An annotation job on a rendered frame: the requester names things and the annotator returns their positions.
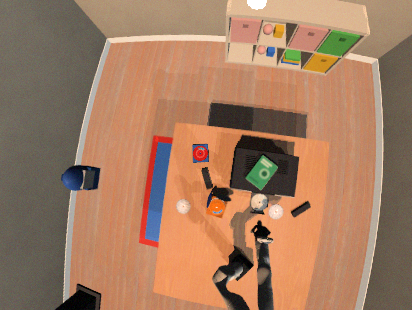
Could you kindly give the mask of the white-labelled cd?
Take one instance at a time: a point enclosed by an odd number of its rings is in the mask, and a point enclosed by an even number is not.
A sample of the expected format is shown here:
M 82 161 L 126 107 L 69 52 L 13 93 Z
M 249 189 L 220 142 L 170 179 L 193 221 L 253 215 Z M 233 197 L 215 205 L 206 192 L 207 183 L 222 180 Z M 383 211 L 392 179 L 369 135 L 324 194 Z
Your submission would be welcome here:
M 258 203 L 260 201 L 260 203 Z M 268 205 L 268 200 L 263 194 L 256 194 L 251 199 L 251 206 L 257 211 L 264 210 Z

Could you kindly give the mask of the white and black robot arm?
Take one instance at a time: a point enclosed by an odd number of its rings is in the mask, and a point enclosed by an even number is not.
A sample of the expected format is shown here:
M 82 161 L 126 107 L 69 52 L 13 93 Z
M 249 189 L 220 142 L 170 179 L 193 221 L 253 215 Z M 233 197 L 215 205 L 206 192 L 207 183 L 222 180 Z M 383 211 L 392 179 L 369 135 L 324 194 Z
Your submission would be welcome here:
M 258 309 L 274 310 L 271 279 L 272 271 L 270 266 L 268 245 L 270 243 L 273 243 L 274 241 L 273 238 L 263 236 L 257 236 L 257 240 L 258 241 L 255 242 L 255 248 L 259 265 L 257 268 Z M 242 296 L 228 291 L 226 287 L 227 283 L 234 278 L 239 277 L 242 271 L 242 264 L 236 261 L 229 264 L 229 266 L 220 266 L 212 277 L 212 281 L 218 292 L 220 293 L 222 299 L 224 300 L 228 310 L 250 310 Z

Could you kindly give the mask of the black rectangular bar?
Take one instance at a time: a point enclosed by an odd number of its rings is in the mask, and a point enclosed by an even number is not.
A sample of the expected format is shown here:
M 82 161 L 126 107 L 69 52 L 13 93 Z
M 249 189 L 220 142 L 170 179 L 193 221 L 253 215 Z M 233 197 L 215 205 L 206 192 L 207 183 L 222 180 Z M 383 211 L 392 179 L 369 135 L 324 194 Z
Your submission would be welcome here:
M 301 213 L 305 212 L 306 210 L 308 210 L 309 208 L 311 208 L 309 202 L 305 203 L 304 205 L 300 206 L 299 208 L 297 208 L 296 210 L 292 211 L 291 214 L 292 216 L 295 218 L 298 215 L 300 215 Z
M 202 171 L 202 175 L 203 175 L 204 182 L 205 182 L 205 185 L 206 185 L 206 189 L 211 189 L 212 185 L 211 185 L 211 181 L 210 181 L 210 178 L 209 178 L 209 175 L 208 175 L 207 168 L 203 169 L 201 171 Z

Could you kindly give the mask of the red cd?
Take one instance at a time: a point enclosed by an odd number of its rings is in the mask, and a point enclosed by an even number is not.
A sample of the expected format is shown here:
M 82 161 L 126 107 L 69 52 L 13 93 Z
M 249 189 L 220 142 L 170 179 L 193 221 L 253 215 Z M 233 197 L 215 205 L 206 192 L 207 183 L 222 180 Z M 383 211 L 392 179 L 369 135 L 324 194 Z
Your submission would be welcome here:
M 201 154 L 199 154 L 201 152 Z M 193 151 L 193 156 L 196 160 L 198 161 L 203 161 L 207 158 L 208 151 L 205 147 L 203 146 L 198 146 L 194 149 Z

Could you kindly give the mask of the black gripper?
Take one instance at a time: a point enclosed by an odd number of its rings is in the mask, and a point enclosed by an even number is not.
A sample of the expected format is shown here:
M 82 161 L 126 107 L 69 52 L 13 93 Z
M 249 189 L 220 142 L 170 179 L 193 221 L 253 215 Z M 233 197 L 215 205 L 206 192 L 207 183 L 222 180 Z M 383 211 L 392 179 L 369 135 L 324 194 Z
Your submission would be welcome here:
M 260 230 L 260 227 L 262 228 L 262 230 Z M 258 230 L 256 230 L 256 232 L 255 232 L 255 228 L 258 229 Z M 270 232 L 265 226 L 262 226 L 261 220 L 258 220 L 257 225 L 255 225 L 255 226 L 251 229 L 250 233 L 253 233 L 253 234 L 254 234 L 254 236 L 255 236 L 255 242 L 256 242 L 256 241 L 257 241 L 257 236 L 268 237 L 268 235 L 270 235 L 271 232 Z M 263 235 L 259 235 L 259 234 L 263 234 Z M 264 235 L 265 235 L 265 236 L 264 236 Z

